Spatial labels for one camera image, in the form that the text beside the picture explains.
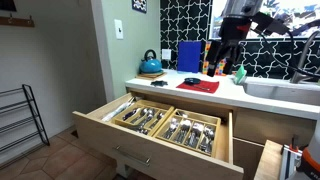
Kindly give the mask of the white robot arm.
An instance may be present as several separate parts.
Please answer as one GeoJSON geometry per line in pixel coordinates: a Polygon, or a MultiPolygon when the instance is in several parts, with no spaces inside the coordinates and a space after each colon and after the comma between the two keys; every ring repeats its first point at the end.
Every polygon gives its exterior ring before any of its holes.
{"type": "Polygon", "coordinates": [[[213,77],[217,65],[226,60],[224,74],[230,74],[232,65],[239,59],[241,46],[249,32],[253,17],[259,12],[263,0],[227,0],[222,11],[222,23],[219,30],[219,40],[212,40],[206,60],[207,75],[213,77]]]}

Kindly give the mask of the orange and white robot base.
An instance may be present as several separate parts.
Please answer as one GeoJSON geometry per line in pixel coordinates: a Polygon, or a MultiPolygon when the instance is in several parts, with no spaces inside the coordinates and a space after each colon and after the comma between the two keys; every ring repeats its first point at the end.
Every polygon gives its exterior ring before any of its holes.
{"type": "Polygon", "coordinates": [[[320,115],[310,143],[303,150],[293,145],[281,148],[279,180],[320,180],[320,115]]]}

